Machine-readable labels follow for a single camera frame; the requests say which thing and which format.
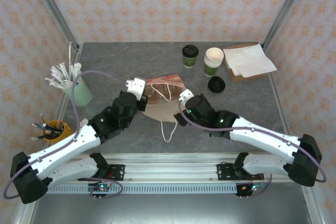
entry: brown paper bag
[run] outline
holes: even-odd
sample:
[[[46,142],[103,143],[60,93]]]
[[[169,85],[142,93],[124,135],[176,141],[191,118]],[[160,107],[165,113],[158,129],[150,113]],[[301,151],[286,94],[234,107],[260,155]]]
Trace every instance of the brown paper bag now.
[[[148,102],[144,115],[161,122],[163,139],[169,142],[177,127],[174,114],[178,111],[180,94],[186,90],[183,81],[178,75],[153,78],[146,81],[145,95]],[[162,122],[175,123],[175,128],[171,133],[170,139],[166,140],[163,134]]]

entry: black cup lid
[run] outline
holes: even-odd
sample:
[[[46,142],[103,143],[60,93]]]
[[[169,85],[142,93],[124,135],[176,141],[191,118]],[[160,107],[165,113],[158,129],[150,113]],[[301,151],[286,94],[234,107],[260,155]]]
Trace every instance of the black cup lid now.
[[[225,89],[225,82],[221,77],[213,76],[208,83],[208,87],[212,92],[221,93]]]
[[[186,45],[182,49],[182,54],[187,58],[195,58],[198,55],[198,48],[194,45]]]

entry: white napkin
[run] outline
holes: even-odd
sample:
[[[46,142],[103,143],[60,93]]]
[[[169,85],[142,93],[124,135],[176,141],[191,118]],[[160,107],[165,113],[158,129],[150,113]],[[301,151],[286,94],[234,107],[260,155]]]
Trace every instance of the white napkin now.
[[[225,62],[235,76],[242,75],[244,78],[258,74],[269,73],[277,70],[272,61],[267,58],[260,44],[223,49]]]

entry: patterned wallpaper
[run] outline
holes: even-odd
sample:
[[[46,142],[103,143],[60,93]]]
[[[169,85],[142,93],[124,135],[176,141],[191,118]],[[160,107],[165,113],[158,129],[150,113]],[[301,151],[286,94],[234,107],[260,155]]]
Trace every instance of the patterned wallpaper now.
[[[79,43],[260,41],[285,0],[56,0]]]
[[[268,56],[292,134],[314,136],[329,176],[319,184],[336,220],[336,0],[297,0]]]
[[[68,43],[43,0],[0,0],[0,10],[0,223],[13,223],[20,200],[2,198],[12,158],[45,146],[30,140],[41,133],[31,124],[55,115],[61,94],[44,78]]]

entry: brown cardboard box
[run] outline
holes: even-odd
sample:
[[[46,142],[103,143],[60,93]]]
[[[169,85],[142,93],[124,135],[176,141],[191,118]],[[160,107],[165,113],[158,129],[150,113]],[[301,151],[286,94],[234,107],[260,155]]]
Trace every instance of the brown cardboard box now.
[[[246,43],[246,44],[240,44],[240,45],[235,45],[235,46],[231,46],[231,47],[225,47],[224,49],[233,49],[233,48],[240,48],[240,47],[249,47],[249,46],[253,46],[253,45],[256,45],[258,44],[258,42],[253,42],[253,43]],[[235,74],[232,72],[231,69],[229,69],[228,65],[226,64],[225,62],[225,65],[226,65],[226,68],[227,68],[227,71],[229,72],[229,75],[231,76],[231,79],[233,81],[244,81],[244,80],[248,80],[248,79],[254,79],[254,78],[259,78],[259,77],[264,77],[267,75],[267,73],[262,73],[262,74],[258,74],[256,76],[250,76],[250,77],[247,77],[247,78],[244,78],[243,76],[235,76]]]

